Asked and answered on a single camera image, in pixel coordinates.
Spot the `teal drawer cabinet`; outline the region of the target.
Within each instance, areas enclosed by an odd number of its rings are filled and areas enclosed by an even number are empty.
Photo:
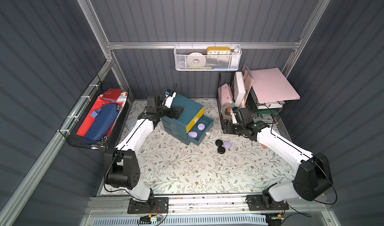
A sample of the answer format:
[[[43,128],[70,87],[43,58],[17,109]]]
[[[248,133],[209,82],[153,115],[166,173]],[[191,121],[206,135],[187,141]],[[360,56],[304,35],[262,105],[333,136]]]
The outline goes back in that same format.
[[[189,145],[191,142],[187,139],[186,126],[192,117],[204,106],[181,94],[177,94],[173,99],[172,107],[182,107],[184,110],[177,120],[167,116],[163,117],[164,129],[184,144]]]

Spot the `purple earphone case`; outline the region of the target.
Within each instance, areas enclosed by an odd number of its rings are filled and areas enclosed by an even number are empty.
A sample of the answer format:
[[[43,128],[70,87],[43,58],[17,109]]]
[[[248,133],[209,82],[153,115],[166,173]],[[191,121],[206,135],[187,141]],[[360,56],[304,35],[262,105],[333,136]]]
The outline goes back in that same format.
[[[232,147],[232,143],[229,142],[229,141],[225,141],[223,143],[223,147],[228,150],[228,149],[230,149]]]
[[[188,132],[188,136],[195,139],[198,136],[198,133],[195,131],[190,131]]]
[[[199,131],[204,131],[206,126],[205,126],[205,124],[200,123],[200,124],[198,124],[197,128],[198,128]]]

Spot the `yellow top drawer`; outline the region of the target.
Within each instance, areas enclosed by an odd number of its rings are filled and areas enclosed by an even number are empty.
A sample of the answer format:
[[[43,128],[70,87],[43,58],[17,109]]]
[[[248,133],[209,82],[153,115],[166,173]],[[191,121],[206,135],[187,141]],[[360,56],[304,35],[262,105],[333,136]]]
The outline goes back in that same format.
[[[190,122],[187,124],[186,126],[186,132],[188,133],[192,128],[193,126],[199,121],[199,119],[204,115],[204,112],[205,112],[205,107],[202,107],[198,113],[196,113],[192,119],[190,120]]]

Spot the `black earphone case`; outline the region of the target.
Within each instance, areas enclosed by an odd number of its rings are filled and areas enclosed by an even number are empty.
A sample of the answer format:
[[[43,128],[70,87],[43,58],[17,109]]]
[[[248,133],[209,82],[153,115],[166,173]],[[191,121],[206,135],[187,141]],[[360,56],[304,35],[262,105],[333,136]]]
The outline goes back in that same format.
[[[217,149],[219,154],[224,154],[226,152],[226,149],[223,146],[218,147]]]
[[[221,147],[223,145],[223,141],[222,140],[216,140],[215,144],[216,144],[216,146]]]

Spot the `teal drawer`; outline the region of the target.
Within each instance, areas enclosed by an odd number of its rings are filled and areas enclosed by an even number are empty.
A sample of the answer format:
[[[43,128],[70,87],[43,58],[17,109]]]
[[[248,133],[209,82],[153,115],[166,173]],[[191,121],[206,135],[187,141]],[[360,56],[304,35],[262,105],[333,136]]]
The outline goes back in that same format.
[[[187,139],[199,146],[207,133],[213,127],[214,120],[202,115],[201,118],[197,121],[197,123],[192,127],[192,129],[187,134]]]

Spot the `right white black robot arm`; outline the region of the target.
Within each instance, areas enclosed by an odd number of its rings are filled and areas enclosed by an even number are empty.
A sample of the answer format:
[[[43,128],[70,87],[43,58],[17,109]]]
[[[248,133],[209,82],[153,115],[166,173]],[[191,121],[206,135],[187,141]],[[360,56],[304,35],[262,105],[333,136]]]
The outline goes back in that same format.
[[[248,109],[237,109],[228,119],[223,119],[222,130],[225,134],[241,136],[266,146],[295,170],[292,181],[276,183],[263,190],[264,204],[296,198],[311,202],[334,188],[329,160],[324,154],[302,149],[279,135],[269,124],[254,121]]]

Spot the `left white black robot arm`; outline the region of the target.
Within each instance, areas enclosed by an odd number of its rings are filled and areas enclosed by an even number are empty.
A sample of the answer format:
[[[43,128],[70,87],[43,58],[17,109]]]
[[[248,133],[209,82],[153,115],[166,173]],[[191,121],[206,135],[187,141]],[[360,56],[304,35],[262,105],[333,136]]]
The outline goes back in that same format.
[[[154,107],[151,107],[150,103],[154,103],[157,98],[147,98],[147,106],[137,117],[128,136],[113,149],[105,152],[103,187],[107,192],[125,191],[134,201],[140,203],[147,202],[152,197],[153,191],[140,181],[141,170],[137,152],[160,119],[165,116],[180,116],[183,109],[172,107],[176,95],[175,91],[167,91],[164,99],[155,103]]]

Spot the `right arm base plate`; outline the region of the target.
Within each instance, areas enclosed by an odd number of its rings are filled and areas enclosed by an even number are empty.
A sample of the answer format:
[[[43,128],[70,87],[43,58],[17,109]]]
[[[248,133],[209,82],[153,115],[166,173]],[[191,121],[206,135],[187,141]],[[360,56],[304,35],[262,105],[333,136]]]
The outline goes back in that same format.
[[[289,209],[288,204],[284,201],[276,202],[267,195],[248,195],[245,202],[250,211],[280,210],[284,212]]]

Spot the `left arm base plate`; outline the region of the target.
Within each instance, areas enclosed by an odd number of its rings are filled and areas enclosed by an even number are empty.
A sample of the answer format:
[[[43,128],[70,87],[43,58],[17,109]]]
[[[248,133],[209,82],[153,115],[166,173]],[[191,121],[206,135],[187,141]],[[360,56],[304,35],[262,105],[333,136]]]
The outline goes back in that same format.
[[[130,199],[127,214],[166,214],[169,211],[168,197],[155,197],[146,202]]]

